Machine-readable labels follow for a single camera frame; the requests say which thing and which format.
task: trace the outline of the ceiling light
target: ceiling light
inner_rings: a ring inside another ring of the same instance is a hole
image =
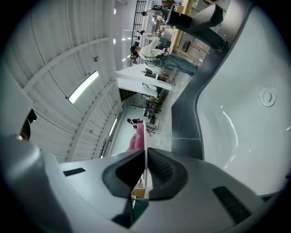
[[[111,136],[111,134],[112,134],[112,132],[113,132],[113,129],[114,129],[115,125],[116,125],[116,122],[117,122],[117,118],[115,118],[115,120],[114,120],[114,122],[113,122],[113,125],[112,125],[112,127],[111,127],[111,129],[110,129],[110,132],[109,132],[109,136]]]
[[[99,76],[98,71],[95,71],[90,76],[88,76],[69,96],[69,101],[73,104],[83,93],[83,91]]]

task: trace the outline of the black rectangular slot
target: black rectangular slot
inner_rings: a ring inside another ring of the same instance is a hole
[[[83,168],[77,168],[77,169],[73,169],[73,170],[65,171],[65,172],[63,172],[63,173],[64,173],[64,175],[65,175],[66,177],[68,177],[68,176],[72,176],[72,175],[75,175],[75,174],[78,174],[78,173],[81,173],[81,172],[85,172],[85,171],[86,171],[86,170],[83,169]]]
[[[213,192],[236,224],[251,215],[251,212],[225,186],[214,188]]]

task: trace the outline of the pink cloth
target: pink cloth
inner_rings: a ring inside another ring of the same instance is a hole
[[[129,148],[126,151],[142,148],[145,148],[144,125],[142,123],[138,123],[136,132],[132,136],[129,143]]]

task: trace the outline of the sink drain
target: sink drain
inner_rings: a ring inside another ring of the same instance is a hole
[[[271,107],[275,103],[275,90],[269,87],[262,89],[259,93],[259,103],[265,107]]]

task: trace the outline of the sink basin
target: sink basin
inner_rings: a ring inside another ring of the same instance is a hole
[[[257,195],[283,189],[291,165],[291,60],[255,7],[197,102],[204,159]]]

